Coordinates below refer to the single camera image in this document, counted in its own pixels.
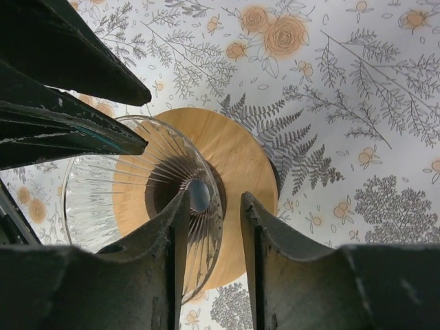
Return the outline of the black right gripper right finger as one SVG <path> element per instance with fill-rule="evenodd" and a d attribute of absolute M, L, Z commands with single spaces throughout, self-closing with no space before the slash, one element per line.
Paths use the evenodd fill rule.
<path fill-rule="evenodd" d="M 438 329 L 439 246 L 322 245 L 241 197 L 255 329 Z"/>

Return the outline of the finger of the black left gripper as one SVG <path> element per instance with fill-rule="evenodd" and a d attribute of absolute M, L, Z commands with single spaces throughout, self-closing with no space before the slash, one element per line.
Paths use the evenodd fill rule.
<path fill-rule="evenodd" d="M 1 64 L 1 169 L 78 155 L 141 155 L 147 145 L 70 94 Z"/>
<path fill-rule="evenodd" d="M 151 101 L 68 1 L 2 1 L 1 64 L 50 87 L 126 105 Z"/>

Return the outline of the floral patterned table mat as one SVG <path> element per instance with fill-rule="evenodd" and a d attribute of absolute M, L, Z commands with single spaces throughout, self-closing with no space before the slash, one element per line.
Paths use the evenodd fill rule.
<path fill-rule="evenodd" d="M 439 246 L 438 1 L 68 2 L 151 101 L 51 88 L 116 121 L 186 107 L 235 121 L 274 171 L 272 215 L 329 248 Z M 74 157 L 1 169 L 15 174 L 1 182 L 1 246 L 74 245 L 63 209 Z M 184 308 L 208 291 L 218 324 L 255 329 L 246 266 L 181 300 L 177 329 L 198 328 Z"/>

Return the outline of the round wooden dripper base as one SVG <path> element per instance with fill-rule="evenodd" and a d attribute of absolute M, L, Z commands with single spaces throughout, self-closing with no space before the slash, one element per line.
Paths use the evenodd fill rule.
<path fill-rule="evenodd" d="M 240 221 L 242 194 L 252 193 L 271 214 L 277 210 L 278 190 L 270 161 L 253 135 L 224 115 L 186 107 L 153 118 L 186 135 L 223 184 L 226 209 L 221 246 L 204 289 L 227 285 L 245 273 Z"/>

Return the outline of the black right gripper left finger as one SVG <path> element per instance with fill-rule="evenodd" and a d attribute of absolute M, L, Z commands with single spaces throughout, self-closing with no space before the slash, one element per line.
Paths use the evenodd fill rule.
<path fill-rule="evenodd" d="M 2 329 L 177 329 L 190 197 L 93 254 L 74 245 L 1 246 Z"/>

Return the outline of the clear glass dripper cone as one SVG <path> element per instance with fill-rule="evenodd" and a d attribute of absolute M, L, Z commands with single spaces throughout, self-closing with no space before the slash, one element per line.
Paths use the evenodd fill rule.
<path fill-rule="evenodd" d="M 145 115 L 118 122 L 147 141 L 141 155 L 83 155 L 70 160 L 63 184 L 64 226 L 71 244 L 90 252 L 125 237 L 190 194 L 182 300 L 205 288 L 218 259 L 226 197 L 217 172 L 186 135 Z"/>

